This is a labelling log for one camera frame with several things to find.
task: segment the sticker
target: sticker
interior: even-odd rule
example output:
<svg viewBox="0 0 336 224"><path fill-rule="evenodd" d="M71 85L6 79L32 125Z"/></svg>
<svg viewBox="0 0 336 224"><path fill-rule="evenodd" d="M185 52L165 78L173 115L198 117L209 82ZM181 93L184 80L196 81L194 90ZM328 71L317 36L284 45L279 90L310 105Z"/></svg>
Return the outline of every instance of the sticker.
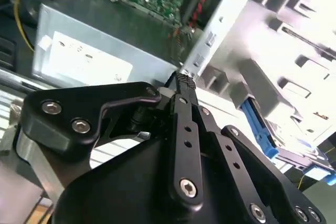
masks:
<svg viewBox="0 0 336 224"><path fill-rule="evenodd" d="M50 47L50 45L53 43L53 40L48 36L45 35L40 40L40 42L37 44L40 48L42 48L44 51L47 51L47 49Z"/></svg>
<svg viewBox="0 0 336 224"><path fill-rule="evenodd" d="M133 65L62 33L55 32L49 67L86 85L127 82Z"/></svg>

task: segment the white label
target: white label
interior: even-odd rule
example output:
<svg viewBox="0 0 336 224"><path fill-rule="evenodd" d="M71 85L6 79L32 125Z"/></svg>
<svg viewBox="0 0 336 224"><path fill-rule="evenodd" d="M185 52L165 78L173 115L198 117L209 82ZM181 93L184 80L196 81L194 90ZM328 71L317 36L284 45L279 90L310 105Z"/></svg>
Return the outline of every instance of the white label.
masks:
<svg viewBox="0 0 336 224"><path fill-rule="evenodd" d="M44 51L47 51L51 43L53 43L53 40L48 35L45 35L43 36L43 38L40 40L40 42L37 45L40 48L42 48Z"/></svg>
<svg viewBox="0 0 336 224"><path fill-rule="evenodd" d="M50 68L87 85L127 82L132 64L59 32L54 33Z"/></svg>

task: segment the blue latch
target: blue latch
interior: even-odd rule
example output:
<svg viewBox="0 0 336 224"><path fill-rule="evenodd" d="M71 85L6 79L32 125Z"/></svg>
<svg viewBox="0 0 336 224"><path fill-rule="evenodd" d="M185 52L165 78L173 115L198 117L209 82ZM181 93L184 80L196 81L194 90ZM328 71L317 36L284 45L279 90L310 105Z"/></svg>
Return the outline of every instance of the blue latch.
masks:
<svg viewBox="0 0 336 224"><path fill-rule="evenodd" d="M324 178L324 181L329 185L333 186L336 184L336 174L330 174L327 177Z"/></svg>
<svg viewBox="0 0 336 224"><path fill-rule="evenodd" d="M247 99L241 105L241 109L245 113L247 121L251 126L253 135L256 138L256 141L261 147L263 153L270 159L275 158L279 154L279 151L276 148L274 148L270 143L268 139L270 133L268 129L262 126L261 123L259 122L258 117L255 115L254 110L252 109L252 106L249 103L249 99Z"/></svg>

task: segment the silver screw head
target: silver screw head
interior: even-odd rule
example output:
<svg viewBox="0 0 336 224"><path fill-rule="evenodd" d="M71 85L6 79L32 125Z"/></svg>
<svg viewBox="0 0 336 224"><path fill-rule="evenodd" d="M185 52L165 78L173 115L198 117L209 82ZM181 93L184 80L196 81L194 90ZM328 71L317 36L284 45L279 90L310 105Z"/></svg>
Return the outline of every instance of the silver screw head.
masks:
<svg viewBox="0 0 336 224"><path fill-rule="evenodd" d="M307 215L301 210L301 208L296 207L295 212L304 222L308 221Z"/></svg>
<svg viewBox="0 0 336 224"><path fill-rule="evenodd" d="M236 136L238 136L238 135L239 135L239 132L238 132L236 129L234 129L234 128L231 128L230 130L231 130L231 131L232 131L232 133L233 133L233 134L235 134Z"/></svg>
<svg viewBox="0 0 336 224"><path fill-rule="evenodd" d="M182 103L184 103L184 104L187 104L187 101L184 98L182 98L182 97L179 98L179 101L182 102Z"/></svg>
<svg viewBox="0 0 336 224"><path fill-rule="evenodd" d="M148 94L156 95L156 92L154 90L152 90L150 87L148 87L146 89L147 89Z"/></svg>
<svg viewBox="0 0 336 224"><path fill-rule="evenodd" d="M182 179L180 181L180 188L187 197L194 198L196 196L196 187L189 179Z"/></svg>
<svg viewBox="0 0 336 224"><path fill-rule="evenodd" d="M89 132L91 126L83 119L76 119L72 122L72 129L78 133L85 134Z"/></svg>
<svg viewBox="0 0 336 224"><path fill-rule="evenodd" d="M309 208L309 212L317 222L321 222L321 218L318 216L317 213L314 212L313 209Z"/></svg>
<svg viewBox="0 0 336 224"><path fill-rule="evenodd" d="M202 108L202 112L206 115L210 115L210 111L206 108Z"/></svg>
<svg viewBox="0 0 336 224"><path fill-rule="evenodd" d="M251 204L250 209L254 218L256 218L260 223L266 223L266 216L260 207L256 204Z"/></svg>
<svg viewBox="0 0 336 224"><path fill-rule="evenodd" d="M61 113L62 107L57 102L48 101L42 104L42 110L47 114L57 115Z"/></svg>

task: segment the screw hole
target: screw hole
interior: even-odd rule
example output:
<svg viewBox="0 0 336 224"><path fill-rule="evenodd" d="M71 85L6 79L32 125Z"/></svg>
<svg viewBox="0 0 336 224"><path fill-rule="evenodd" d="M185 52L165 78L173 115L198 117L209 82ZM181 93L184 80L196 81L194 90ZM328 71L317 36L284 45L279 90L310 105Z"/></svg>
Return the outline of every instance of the screw hole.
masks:
<svg viewBox="0 0 336 224"><path fill-rule="evenodd" d="M185 100L183 97L180 97L178 100L184 104L188 103L187 100Z"/></svg>
<svg viewBox="0 0 336 224"><path fill-rule="evenodd" d="M240 169L240 165L238 165L238 163L234 162L233 165L234 165L237 169Z"/></svg>
<svg viewBox="0 0 336 224"><path fill-rule="evenodd" d="M184 145L187 146L188 148L193 147L193 145L189 141L184 141Z"/></svg>
<svg viewBox="0 0 336 224"><path fill-rule="evenodd" d="M146 88L147 92L151 95L156 95L156 92L154 90L152 90L150 87Z"/></svg>
<svg viewBox="0 0 336 224"><path fill-rule="evenodd" d="M256 210L256 215L259 216L259 217L262 217L263 215L261 214L260 210Z"/></svg>

